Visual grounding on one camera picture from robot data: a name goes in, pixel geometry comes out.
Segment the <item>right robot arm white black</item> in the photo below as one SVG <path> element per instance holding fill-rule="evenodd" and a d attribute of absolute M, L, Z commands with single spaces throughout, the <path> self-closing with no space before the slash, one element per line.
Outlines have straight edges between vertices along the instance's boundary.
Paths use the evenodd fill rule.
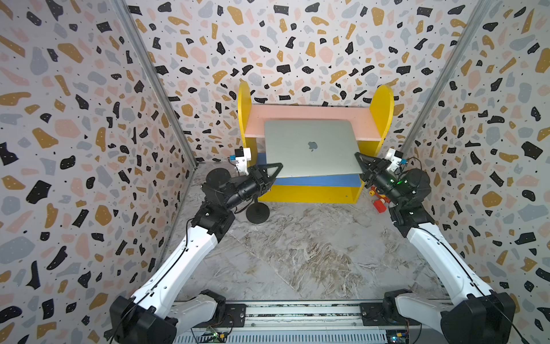
<path fill-rule="evenodd" d="M 386 197 L 392 223 L 424 257 L 451 300 L 443 304 L 411 290 L 386 292 L 378 313 L 388 325 L 413 322 L 438 331 L 448 343 L 507 343 L 515 303 L 506 292 L 496 292 L 463 260 L 425 210 L 430 178 L 422 169 L 402 170 L 407 161 L 390 150 L 383 159 L 355 153 L 366 187 Z"/>

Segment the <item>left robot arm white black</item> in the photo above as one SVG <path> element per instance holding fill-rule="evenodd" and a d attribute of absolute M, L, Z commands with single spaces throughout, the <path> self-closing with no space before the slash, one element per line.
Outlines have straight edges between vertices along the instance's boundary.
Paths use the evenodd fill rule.
<path fill-rule="evenodd" d="M 258 201 L 282 171 L 282 163 L 254 165 L 246 174 L 231 176 L 227 169 L 213 169 L 201 186 L 204 200 L 186 222 L 186 235 L 157 272 L 129 298 L 119 296 L 110 306 L 111 343 L 173 343 L 197 325 L 223 321 L 225 297 L 205 290 L 176 305 L 183 286 L 203 259 L 221 242 L 245 203 L 250 212 L 259 206 L 265 218 L 266 204 Z"/>

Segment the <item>silver laptop computer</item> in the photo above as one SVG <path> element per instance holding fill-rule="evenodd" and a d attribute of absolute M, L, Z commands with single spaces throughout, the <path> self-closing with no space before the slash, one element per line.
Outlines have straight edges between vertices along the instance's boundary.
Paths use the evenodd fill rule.
<path fill-rule="evenodd" d="M 281 163 L 280 179 L 362 172 L 352 125 L 346 120 L 268 120 L 267 163 Z"/>

